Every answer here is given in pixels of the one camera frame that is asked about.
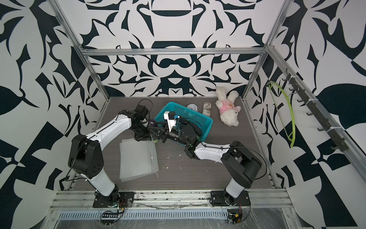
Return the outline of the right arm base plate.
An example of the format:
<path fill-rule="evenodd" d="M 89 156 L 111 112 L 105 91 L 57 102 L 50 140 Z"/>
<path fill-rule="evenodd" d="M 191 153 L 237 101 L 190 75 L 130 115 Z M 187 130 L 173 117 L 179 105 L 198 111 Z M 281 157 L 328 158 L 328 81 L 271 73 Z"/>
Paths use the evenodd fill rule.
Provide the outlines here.
<path fill-rule="evenodd" d="M 226 191 L 211 191 L 210 192 L 210 204 L 213 206 L 250 206 L 250 198 L 247 191 L 242 191 L 237 198 L 232 197 Z"/>

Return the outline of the teal plastic basket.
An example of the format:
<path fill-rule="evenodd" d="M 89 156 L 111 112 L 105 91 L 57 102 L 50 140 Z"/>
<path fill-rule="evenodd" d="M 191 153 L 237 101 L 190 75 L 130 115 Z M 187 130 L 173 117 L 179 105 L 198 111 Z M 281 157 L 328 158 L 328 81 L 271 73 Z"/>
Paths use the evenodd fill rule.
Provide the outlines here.
<path fill-rule="evenodd" d="M 175 112 L 176 115 L 181 116 L 188 121 L 191 121 L 198 125 L 198 127 L 202 130 L 202 136 L 201 141 L 205 141 L 213 124 L 212 118 L 205 116 L 199 112 L 196 112 L 194 110 L 191 110 L 187 107 L 184 107 L 180 104 L 177 104 L 175 102 L 168 102 L 161 111 L 157 114 L 155 117 L 155 120 L 157 122 L 163 122 L 164 119 L 164 113 L 165 112 Z"/>

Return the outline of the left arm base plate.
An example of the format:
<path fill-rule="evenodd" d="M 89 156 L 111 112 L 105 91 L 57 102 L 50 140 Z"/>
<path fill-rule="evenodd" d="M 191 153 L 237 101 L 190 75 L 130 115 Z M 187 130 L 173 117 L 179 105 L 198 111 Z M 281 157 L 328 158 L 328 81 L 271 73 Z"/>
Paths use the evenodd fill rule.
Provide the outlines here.
<path fill-rule="evenodd" d="M 98 191 L 95 191 L 95 197 L 92 207 L 100 208 L 117 208 L 126 207 L 133 204 L 135 192 L 113 192 L 109 196 L 103 196 Z"/>

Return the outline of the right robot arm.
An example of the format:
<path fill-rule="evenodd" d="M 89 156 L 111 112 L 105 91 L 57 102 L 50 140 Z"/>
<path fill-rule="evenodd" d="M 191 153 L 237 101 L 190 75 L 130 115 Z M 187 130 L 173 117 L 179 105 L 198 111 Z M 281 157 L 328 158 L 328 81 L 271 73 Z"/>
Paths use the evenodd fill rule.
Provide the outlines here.
<path fill-rule="evenodd" d="M 233 141 L 229 145 L 209 144 L 201 141 L 200 130 L 188 126 L 180 131 L 165 127 L 148 127 L 148 130 L 163 143 L 171 140 L 185 146 L 185 153 L 191 159 L 222 163 L 231 175 L 224 193 L 232 199 L 238 198 L 245 189 L 252 186 L 262 167 L 259 157 L 239 141 Z"/>

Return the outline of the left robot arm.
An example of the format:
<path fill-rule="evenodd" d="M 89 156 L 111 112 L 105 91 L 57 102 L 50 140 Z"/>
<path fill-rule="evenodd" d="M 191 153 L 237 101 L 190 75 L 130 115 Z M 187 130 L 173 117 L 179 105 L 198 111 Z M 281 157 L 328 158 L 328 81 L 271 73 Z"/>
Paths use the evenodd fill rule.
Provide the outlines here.
<path fill-rule="evenodd" d="M 95 189 L 110 205 L 115 205 L 120 196 L 118 187 L 104 170 L 104 148 L 126 130 L 134 132 L 136 141 L 150 140 L 147 123 L 150 111 L 142 105 L 134 110 L 124 109 L 110 122 L 87 135 L 77 135 L 71 141 L 68 166 Z"/>

